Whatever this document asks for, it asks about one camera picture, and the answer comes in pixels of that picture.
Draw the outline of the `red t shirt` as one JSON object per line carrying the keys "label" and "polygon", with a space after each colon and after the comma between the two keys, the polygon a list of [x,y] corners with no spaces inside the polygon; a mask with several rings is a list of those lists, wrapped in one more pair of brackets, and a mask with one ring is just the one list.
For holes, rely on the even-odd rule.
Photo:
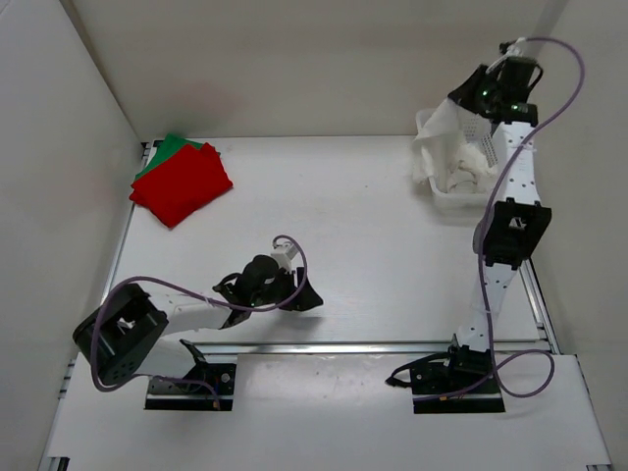
{"label": "red t shirt", "polygon": [[130,201],[173,229],[233,186],[220,153],[211,144],[199,148],[186,144],[131,185]]}

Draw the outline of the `green t shirt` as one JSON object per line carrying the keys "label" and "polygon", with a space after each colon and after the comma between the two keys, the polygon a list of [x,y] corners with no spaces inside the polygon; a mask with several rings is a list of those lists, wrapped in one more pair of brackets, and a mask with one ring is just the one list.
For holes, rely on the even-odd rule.
{"label": "green t shirt", "polygon": [[146,164],[146,166],[135,176],[135,179],[143,177],[145,174],[151,172],[154,168],[160,166],[171,157],[173,157],[177,152],[179,152],[186,145],[190,145],[195,149],[200,149],[202,147],[202,143],[192,141],[183,137],[179,137],[177,135],[168,133],[166,137],[163,139],[163,143],[155,148],[156,152],[154,156],[150,159],[150,161]]}

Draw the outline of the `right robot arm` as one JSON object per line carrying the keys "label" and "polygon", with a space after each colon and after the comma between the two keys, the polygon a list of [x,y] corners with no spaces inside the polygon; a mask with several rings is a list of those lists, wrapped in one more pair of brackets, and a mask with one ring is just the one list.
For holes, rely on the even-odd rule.
{"label": "right robot arm", "polygon": [[418,130],[421,158],[431,163],[435,154],[429,145],[445,138],[445,127],[459,111],[486,119],[495,129],[500,169],[473,238],[478,257],[473,319],[453,336],[447,351],[400,366],[386,380],[390,387],[411,388],[421,401],[452,400],[484,385],[507,390],[499,376],[494,320],[509,283],[551,220],[534,182],[532,139],[541,126],[536,105],[527,101],[543,73],[536,60],[525,57],[510,56],[494,67],[481,65]]}

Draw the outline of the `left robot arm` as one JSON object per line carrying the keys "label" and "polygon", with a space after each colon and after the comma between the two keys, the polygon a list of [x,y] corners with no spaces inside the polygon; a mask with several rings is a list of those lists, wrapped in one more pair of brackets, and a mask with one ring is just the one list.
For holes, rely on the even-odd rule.
{"label": "left robot arm", "polygon": [[72,339],[102,392],[140,376],[164,378],[183,392],[211,390],[206,362],[188,331],[224,331],[254,314],[307,312],[323,306],[309,267],[292,265],[296,250],[280,245],[227,274],[208,296],[165,280],[130,277],[75,328]]}

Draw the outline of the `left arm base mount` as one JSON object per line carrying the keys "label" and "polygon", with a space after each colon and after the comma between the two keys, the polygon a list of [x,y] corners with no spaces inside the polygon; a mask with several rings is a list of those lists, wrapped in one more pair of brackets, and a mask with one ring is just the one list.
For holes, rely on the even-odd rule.
{"label": "left arm base mount", "polygon": [[230,412],[237,357],[204,353],[188,340],[163,341],[140,371],[149,374],[144,408],[151,411]]}

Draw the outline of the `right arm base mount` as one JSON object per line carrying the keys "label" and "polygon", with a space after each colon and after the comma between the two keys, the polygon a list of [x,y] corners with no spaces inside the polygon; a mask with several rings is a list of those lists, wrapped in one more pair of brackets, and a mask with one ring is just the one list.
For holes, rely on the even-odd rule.
{"label": "right arm base mount", "polygon": [[415,414],[504,413],[505,405],[497,382],[482,374],[455,370],[446,353],[421,358],[409,367]]}

